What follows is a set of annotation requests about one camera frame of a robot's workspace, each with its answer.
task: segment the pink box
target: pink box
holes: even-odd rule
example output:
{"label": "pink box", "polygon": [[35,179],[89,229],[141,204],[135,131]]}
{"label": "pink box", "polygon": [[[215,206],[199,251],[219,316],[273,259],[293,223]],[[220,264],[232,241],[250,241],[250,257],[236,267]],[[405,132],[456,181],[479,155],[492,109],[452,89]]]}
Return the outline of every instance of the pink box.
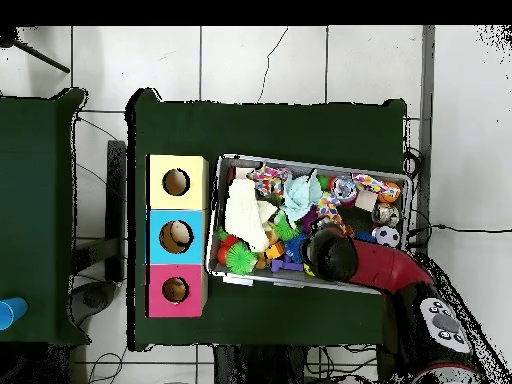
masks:
{"label": "pink box", "polygon": [[[208,278],[203,265],[146,265],[146,296],[149,318],[200,317],[208,297]],[[164,296],[164,284],[179,278],[186,287],[186,296],[179,303]]]}

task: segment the green table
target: green table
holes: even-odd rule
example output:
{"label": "green table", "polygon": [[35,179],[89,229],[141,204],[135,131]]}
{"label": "green table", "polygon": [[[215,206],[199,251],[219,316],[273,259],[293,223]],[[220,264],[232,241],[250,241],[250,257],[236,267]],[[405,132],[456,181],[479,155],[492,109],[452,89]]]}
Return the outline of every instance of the green table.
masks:
{"label": "green table", "polygon": [[263,282],[246,287],[210,277],[200,318],[146,318],[144,159],[147,154],[203,156],[210,163],[210,183],[222,153],[401,173],[404,114],[402,100],[382,106],[225,105],[161,102],[153,90],[138,90],[126,109],[128,218],[135,221],[128,227],[128,296],[135,296],[129,339],[137,346],[381,343],[384,298],[367,293]]}
{"label": "green table", "polygon": [[68,318],[72,275],[72,122],[85,93],[52,99],[0,96],[0,299],[27,313],[0,341],[87,343]]}

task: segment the green toy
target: green toy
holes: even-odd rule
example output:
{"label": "green toy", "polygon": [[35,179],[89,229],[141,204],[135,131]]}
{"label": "green toy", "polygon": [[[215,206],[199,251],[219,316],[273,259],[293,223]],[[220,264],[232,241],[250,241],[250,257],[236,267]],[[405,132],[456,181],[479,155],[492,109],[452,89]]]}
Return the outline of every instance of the green toy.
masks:
{"label": "green toy", "polygon": [[252,253],[244,242],[236,242],[226,254],[226,265],[235,274],[246,275],[258,262],[258,255]]}
{"label": "green toy", "polygon": [[224,241],[228,238],[228,233],[226,233],[220,225],[217,227],[217,237],[220,241]]}
{"label": "green toy", "polygon": [[282,241],[291,240],[300,234],[299,228],[294,230],[290,227],[286,219],[286,214],[283,211],[279,211],[274,218],[274,232]]}

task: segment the stacked boxes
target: stacked boxes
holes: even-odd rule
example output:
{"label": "stacked boxes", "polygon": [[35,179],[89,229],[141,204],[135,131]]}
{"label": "stacked boxes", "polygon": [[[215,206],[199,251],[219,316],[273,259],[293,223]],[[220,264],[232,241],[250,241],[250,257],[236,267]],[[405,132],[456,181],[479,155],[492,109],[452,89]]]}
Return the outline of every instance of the stacked boxes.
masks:
{"label": "stacked boxes", "polygon": [[208,297],[204,268],[208,162],[146,157],[146,316],[199,317]]}

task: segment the circular opening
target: circular opening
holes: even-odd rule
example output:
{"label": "circular opening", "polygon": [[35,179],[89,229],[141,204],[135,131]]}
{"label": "circular opening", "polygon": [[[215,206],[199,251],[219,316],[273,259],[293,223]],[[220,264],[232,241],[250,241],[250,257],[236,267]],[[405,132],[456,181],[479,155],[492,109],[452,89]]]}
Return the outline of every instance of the circular opening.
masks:
{"label": "circular opening", "polygon": [[169,278],[162,286],[164,297],[172,303],[181,303],[188,296],[188,284],[183,278]]}
{"label": "circular opening", "polygon": [[169,221],[160,230],[158,240],[169,253],[185,252],[194,239],[192,228],[183,221]]}
{"label": "circular opening", "polygon": [[171,196],[183,196],[190,188],[190,178],[182,169],[171,169],[164,175],[162,185]]}

